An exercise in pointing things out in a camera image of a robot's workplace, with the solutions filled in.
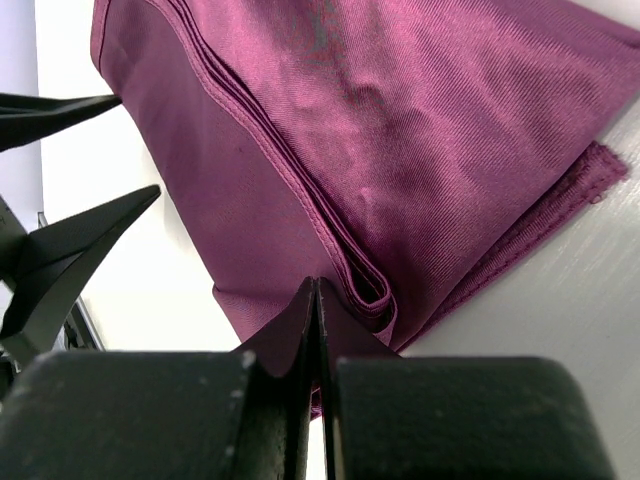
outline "table surface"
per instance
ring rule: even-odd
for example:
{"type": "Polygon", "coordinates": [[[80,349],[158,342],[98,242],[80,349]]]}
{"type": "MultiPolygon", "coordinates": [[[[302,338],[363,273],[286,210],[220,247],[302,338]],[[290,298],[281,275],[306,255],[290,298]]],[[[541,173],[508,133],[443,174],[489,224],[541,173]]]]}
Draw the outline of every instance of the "table surface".
{"type": "MultiPolygon", "coordinates": [[[[88,56],[92,2],[67,3],[61,9],[36,0],[40,94],[107,92],[88,56]]],[[[638,0],[578,3],[640,29],[638,0]]],[[[620,478],[632,480],[640,478],[640,101],[602,140],[631,166],[630,178],[407,354],[561,361],[582,384],[620,478]]],[[[42,161],[50,222],[162,184],[122,108],[46,139],[42,161]]],[[[123,236],[83,297],[109,348],[227,350],[238,339],[211,286],[163,196],[123,236]]],[[[314,424],[308,478],[323,478],[314,424]]]]}

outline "fabric fold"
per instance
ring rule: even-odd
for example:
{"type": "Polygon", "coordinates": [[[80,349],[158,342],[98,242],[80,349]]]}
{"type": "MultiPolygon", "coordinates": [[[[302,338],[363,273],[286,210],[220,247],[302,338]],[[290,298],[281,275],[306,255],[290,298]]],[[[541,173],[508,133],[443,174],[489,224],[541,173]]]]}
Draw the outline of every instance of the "fabric fold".
{"type": "Polygon", "coordinates": [[[92,57],[242,340],[322,275],[395,349],[624,175],[640,89],[562,0],[97,0],[92,57]]]}

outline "purple fabric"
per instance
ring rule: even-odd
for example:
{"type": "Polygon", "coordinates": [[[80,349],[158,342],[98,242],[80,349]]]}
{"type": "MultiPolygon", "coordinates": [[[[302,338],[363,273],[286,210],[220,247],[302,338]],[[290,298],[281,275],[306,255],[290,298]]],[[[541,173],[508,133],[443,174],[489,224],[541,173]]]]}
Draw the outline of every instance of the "purple fabric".
{"type": "Polygon", "coordinates": [[[620,179],[640,33],[564,0],[96,0],[241,340],[326,276],[398,350],[620,179]]]}

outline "folded cloth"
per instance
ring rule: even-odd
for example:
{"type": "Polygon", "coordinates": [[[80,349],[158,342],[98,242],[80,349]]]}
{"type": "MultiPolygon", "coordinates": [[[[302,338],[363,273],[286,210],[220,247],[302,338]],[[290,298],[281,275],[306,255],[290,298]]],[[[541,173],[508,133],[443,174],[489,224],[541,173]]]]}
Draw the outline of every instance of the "folded cloth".
{"type": "Polygon", "coordinates": [[[96,0],[241,340],[325,276],[396,350],[625,174],[640,32],[564,0],[96,0]]]}

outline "maroon cloth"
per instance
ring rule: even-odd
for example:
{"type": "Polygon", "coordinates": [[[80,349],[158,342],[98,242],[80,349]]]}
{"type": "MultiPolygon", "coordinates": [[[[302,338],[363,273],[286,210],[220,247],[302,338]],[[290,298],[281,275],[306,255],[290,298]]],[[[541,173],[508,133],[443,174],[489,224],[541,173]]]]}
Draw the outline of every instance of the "maroon cloth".
{"type": "Polygon", "coordinates": [[[96,0],[92,57],[242,340],[312,275],[396,350],[624,175],[640,89],[564,0],[96,0]]]}

